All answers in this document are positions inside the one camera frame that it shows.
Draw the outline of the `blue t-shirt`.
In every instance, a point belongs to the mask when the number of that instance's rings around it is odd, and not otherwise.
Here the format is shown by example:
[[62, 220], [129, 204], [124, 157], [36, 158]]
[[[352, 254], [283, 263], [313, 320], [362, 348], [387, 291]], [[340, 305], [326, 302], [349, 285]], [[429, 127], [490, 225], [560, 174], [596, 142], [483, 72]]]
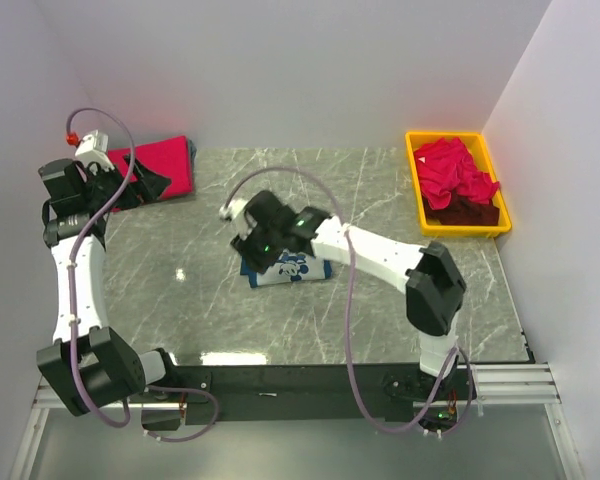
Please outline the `blue t-shirt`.
[[327, 280], [332, 277], [332, 268], [328, 260], [284, 251], [264, 274], [255, 272], [247, 266], [245, 260], [242, 260], [240, 275], [247, 278], [251, 288], [259, 288], [302, 281]]

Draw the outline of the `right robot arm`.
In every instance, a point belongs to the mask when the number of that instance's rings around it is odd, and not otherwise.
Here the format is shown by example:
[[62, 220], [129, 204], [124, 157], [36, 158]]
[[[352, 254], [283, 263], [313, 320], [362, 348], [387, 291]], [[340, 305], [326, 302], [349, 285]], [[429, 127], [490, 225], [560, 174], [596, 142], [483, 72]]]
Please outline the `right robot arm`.
[[326, 280], [339, 263], [371, 275], [405, 297], [406, 318], [419, 336], [419, 372], [398, 392], [440, 399], [454, 386], [458, 354], [457, 315], [466, 283], [445, 245], [402, 243], [341, 222], [307, 206], [296, 212], [271, 191], [250, 200], [232, 199], [220, 208], [236, 235], [232, 248], [251, 287]]

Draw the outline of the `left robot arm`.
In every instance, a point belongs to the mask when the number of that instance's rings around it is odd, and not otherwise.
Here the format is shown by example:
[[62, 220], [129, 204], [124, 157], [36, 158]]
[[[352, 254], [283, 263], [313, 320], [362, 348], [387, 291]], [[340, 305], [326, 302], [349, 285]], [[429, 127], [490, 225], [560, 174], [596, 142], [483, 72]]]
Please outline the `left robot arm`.
[[54, 160], [38, 173], [49, 193], [42, 209], [43, 240], [58, 286], [52, 341], [36, 353], [40, 373], [75, 416], [144, 390], [159, 402], [173, 399], [180, 378], [167, 368], [167, 354], [161, 349], [137, 353], [107, 319], [106, 221], [96, 214], [120, 185], [120, 173], [92, 175], [69, 158]]

